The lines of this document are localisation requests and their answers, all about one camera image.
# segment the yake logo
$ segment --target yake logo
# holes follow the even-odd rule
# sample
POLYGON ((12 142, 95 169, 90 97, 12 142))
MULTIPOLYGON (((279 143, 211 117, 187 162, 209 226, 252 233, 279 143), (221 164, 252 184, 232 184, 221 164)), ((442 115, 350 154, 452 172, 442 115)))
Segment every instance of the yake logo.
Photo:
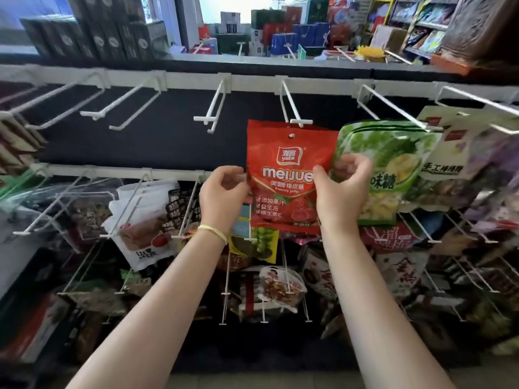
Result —
POLYGON ((301 147, 280 147, 278 149, 278 165, 299 165, 302 157, 301 147))

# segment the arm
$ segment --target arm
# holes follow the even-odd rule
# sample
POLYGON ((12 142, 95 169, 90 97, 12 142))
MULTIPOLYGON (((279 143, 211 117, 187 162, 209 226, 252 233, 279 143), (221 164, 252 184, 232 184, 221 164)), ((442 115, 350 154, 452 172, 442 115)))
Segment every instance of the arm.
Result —
MULTIPOLYGON (((216 169, 200 191, 202 223, 228 234, 247 195, 243 169, 216 169)), ((90 356, 68 389, 162 389, 224 241, 201 229, 157 283, 90 356)))
POLYGON ((393 299, 360 240, 357 218, 372 174, 371 160, 344 155, 349 179, 314 169, 317 211, 348 332, 368 389, 450 389, 451 380, 393 299))

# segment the blue gift bag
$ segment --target blue gift bag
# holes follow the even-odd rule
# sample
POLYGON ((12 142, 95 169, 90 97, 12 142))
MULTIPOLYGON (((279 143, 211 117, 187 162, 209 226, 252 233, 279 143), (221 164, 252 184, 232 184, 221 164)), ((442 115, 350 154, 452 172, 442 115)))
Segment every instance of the blue gift bag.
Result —
POLYGON ((292 49, 293 53, 297 53, 297 47, 299 42, 297 40, 297 34, 293 32, 281 32, 279 34, 272 34, 272 46, 270 48, 270 54, 279 56, 280 54, 289 54, 288 47, 292 49))
POLYGON ((295 24, 292 26, 292 31, 297 34, 299 43, 303 48, 305 46, 314 46, 315 26, 313 24, 295 24))
POLYGON ((330 32, 329 23, 314 23, 315 39, 311 46, 326 46, 328 43, 328 33, 330 32))

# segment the hand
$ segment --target hand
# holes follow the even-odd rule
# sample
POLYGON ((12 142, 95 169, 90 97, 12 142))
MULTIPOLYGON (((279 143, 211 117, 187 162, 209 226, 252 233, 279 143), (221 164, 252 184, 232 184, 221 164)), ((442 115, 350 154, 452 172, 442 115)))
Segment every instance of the hand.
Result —
POLYGON ((358 234, 357 219, 370 190, 373 161, 361 154, 343 154, 334 164, 334 173, 346 180, 335 183, 320 165, 314 167, 321 228, 358 234))
POLYGON ((220 166, 200 189, 201 224, 229 235, 249 189, 241 166, 220 166))

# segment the yellow rubber bracelet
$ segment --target yellow rubber bracelet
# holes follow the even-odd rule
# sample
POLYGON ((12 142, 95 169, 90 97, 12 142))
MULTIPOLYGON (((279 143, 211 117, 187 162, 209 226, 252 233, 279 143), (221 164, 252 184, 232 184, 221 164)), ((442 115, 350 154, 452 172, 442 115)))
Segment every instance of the yellow rubber bracelet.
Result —
POLYGON ((224 243, 227 244, 227 237, 224 235, 223 232, 219 231, 218 229, 210 227, 209 225, 200 225, 198 229, 207 229, 208 231, 217 234, 224 241, 224 243))

